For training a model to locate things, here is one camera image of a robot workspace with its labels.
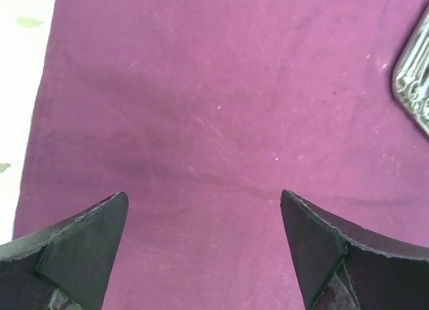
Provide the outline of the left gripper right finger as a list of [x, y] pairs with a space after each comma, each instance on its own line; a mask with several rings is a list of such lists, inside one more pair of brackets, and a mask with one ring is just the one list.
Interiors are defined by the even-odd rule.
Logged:
[[306, 309], [427, 309], [428, 249], [365, 229], [292, 191], [280, 204]]

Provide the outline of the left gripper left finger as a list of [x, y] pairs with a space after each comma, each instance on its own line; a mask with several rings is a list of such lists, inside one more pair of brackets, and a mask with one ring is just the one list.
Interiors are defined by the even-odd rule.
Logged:
[[1, 308], [101, 309], [128, 208], [116, 193], [1, 245]]

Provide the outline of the steel instrument tray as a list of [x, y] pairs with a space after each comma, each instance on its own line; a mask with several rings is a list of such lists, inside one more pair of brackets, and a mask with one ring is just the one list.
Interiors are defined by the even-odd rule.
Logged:
[[428, 136], [428, 8], [420, 15], [392, 72], [393, 96]]

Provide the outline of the purple cloth wrap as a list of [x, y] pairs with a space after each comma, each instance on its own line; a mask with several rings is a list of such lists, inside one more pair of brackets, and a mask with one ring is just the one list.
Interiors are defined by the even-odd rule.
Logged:
[[302, 309], [284, 189], [427, 246], [390, 87], [426, 2], [56, 0], [14, 236], [127, 193], [105, 309]]

